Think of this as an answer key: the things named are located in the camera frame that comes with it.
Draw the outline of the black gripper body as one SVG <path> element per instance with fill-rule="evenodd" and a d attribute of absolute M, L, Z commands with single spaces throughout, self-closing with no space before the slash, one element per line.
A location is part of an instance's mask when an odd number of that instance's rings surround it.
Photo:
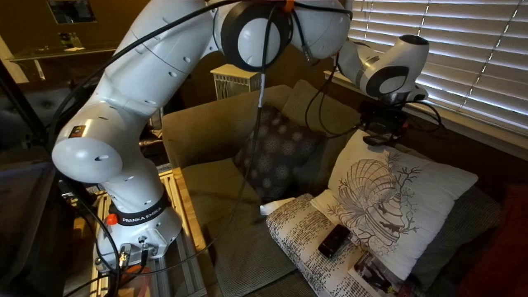
<path fill-rule="evenodd" d="M 369 133 L 389 134 L 392 138 L 402 138 L 409 131 L 405 113 L 374 101 L 359 105 L 359 123 Z"/>

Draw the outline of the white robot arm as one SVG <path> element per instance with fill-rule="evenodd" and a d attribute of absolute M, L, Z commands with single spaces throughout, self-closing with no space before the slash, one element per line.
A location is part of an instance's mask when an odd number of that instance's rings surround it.
<path fill-rule="evenodd" d="M 333 59 L 344 78 L 389 106 L 422 98 L 429 42 L 401 35 L 369 57 L 349 37 L 351 22 L 353 0 L 148 0 L 51 149 L 59 174 L 102 187 L 117 212 L 95 238 L 99 268 L 160 260 L 179 237 L 179 217 L 138 139 L 156 111 L 203 83 L 196 70 L 207 57 L 264 73 L 295 49 L 310 60 Z"/>

